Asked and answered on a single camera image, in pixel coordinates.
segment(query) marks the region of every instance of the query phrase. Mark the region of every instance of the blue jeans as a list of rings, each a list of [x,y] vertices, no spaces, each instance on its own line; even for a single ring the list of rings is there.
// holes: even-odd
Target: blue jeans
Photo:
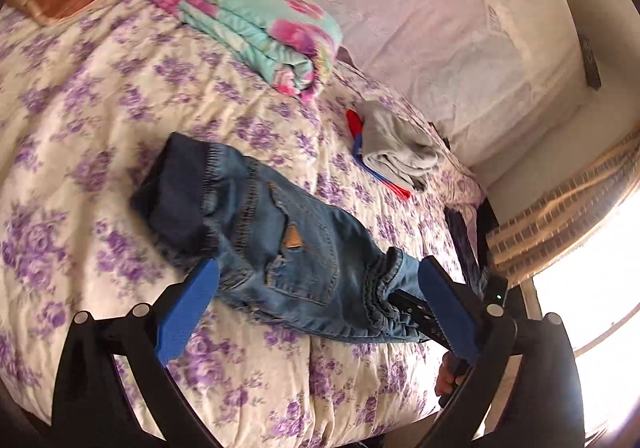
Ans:
[[[355,217],[232,147],[172,134],[132,206],[175,265],[216,258],[219,298],[260,321],[344,342],[426,339],[386,301],[422,298],[416,259],[383,253]]]

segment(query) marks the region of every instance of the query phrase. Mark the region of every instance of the white wall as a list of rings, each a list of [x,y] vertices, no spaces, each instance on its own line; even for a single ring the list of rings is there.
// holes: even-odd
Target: white wall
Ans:
[[[493,184],[489,199],[505,221],[592,161],[640,120],[640,15],[631,0],[567,0],[593,48],[602,89],[572,93],[590,101],[551,130]]]

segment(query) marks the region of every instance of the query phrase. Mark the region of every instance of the teal floral blanket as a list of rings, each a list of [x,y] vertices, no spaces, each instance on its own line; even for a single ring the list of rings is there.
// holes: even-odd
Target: teal floral blanket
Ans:
[[[152,0],[226,44],[277,91],[314,100],[332,71],[342,32],[310,0]]]

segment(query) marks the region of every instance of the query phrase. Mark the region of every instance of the screw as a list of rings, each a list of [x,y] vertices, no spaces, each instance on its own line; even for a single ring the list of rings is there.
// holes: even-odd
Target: screw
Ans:
[[[495,316],[496,318],[498,316],[502,316],[504,314],[504,309],[502,307],[500,307],[497,303],[491,303],[486,307],[486,311],[487,313],[489,313],[491,316]]]
[[[556,313],[548,313],[546,319],[553,325],[560,325],[562,323],[562,318]]]
[[[87,311],[80,311],[80,313],[76,313],[74,316],[74,322],[77,324],[81,324],[89,320],[89,313]]]
[[[149,311],[151,311],[151,308],[149,307],[148,303],[139,303],[137,304],[137,306],[135,306],[133,308],[133,316],[136,316],[138,318],[141,318],[143,316],[146,316]]]

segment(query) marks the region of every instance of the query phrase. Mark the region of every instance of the window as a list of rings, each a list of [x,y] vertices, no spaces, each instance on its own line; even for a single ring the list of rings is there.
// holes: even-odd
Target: window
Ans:
[[[576,354],[587,436],[624,421],[640,392],[640,194],[534,278]]]

